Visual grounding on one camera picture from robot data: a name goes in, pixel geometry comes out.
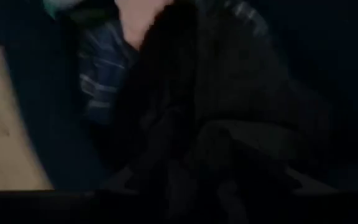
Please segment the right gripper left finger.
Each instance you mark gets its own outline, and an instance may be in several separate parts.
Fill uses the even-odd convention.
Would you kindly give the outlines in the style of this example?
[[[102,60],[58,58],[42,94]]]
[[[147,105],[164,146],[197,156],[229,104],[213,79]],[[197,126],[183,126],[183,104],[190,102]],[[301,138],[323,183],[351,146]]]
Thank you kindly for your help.
[[[122,165],[106,181],[103,189],[125,218],[164,216],[167,206],[170,146],[149,144],[131,156],[121,156]]]

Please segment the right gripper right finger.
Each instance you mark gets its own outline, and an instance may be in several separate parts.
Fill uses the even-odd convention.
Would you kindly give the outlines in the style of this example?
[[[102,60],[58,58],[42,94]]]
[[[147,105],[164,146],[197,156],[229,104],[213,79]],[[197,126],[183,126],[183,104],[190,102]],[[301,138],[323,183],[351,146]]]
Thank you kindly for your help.
[[[250,224],[327,224],[337,190],[246,144],[231,145],[232,179]]]

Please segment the dark grey trousers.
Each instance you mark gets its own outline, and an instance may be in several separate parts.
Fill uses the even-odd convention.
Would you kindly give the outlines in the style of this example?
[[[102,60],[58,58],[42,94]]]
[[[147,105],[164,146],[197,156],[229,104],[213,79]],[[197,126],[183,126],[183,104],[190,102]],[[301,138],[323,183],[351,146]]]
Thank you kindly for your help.
[[[329,145],[331,107],[293,79],[268,38],[228,7],[207,11],[194,0],[161,6],[144,30],[139,59],[116,107],[116,146],[136,155],[109,182],[132,194],[130,181],[182,155],[204,131],[223,128],[283,162],[300,193],[332,192],[307,170]]]

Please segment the blue plaid shirt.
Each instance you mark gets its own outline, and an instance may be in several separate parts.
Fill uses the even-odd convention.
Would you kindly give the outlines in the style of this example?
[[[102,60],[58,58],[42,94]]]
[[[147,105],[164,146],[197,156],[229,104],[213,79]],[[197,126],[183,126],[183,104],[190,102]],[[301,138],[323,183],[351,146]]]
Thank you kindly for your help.
[[[162,118],[265,122],[286,75],[266,21],[246,1],[173,0],[138,50],[115,17],[85,28],[78,44],[86,117],[103,126]]]

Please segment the pale pink garment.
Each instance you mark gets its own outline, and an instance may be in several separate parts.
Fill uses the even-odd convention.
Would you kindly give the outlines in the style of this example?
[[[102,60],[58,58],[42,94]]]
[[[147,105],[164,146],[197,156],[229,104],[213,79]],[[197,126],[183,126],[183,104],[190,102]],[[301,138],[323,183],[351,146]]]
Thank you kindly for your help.
[[[155,16],[173,0],[114,0],[125,41],[138,50]]]

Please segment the teal garment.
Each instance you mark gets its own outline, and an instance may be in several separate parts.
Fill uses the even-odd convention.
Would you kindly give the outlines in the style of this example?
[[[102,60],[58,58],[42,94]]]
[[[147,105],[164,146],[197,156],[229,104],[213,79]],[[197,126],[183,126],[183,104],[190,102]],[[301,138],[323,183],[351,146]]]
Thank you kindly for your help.
[[[55,19],[61,12],[68,12],[84,0],[42,0],[45,12]]]

